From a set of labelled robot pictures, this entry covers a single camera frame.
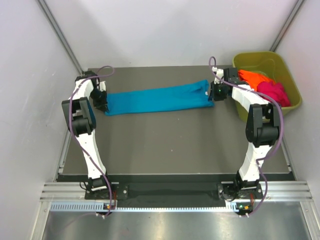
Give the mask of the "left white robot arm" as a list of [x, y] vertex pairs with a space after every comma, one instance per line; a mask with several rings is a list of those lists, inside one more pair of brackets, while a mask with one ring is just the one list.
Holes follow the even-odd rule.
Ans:
[[78, 143], [87, 166], [87, 180], [82, 184], [86, 200], [112, 198], [113, 185], [108, 181], [96, 143], [97, 121], [93, 109], [107, 112], [107, 91], [104, 82], [91, 70], [75, 79], [71, 97], [61, 103], [67, 128]]

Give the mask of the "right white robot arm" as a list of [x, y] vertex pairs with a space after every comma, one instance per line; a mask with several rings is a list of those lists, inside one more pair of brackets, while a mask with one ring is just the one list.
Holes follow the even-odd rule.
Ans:
[[261, 167], [265, 157], [281, 135], [283, 117], [279, 106], [262, 97], [249, 84], [241, 81], [234, 67], [212, 66], [214, 81], [210, 84], [209, 100], [223, 101], [228, 96], [247, 111], [245, 136], [248, 147], [242, 166], [233, 183], [219, 185], [219, 196], [226, 201], [259, 196]]

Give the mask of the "blue t shirt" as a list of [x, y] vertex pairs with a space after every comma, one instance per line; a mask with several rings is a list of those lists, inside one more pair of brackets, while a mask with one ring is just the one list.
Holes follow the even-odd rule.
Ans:
[[106, 97], [107, 116], [172, 112], [196, 108], [211, 108], [215, 104], [209, 100], [209, 82], [201, 80], [195, 83], [110, 93]]

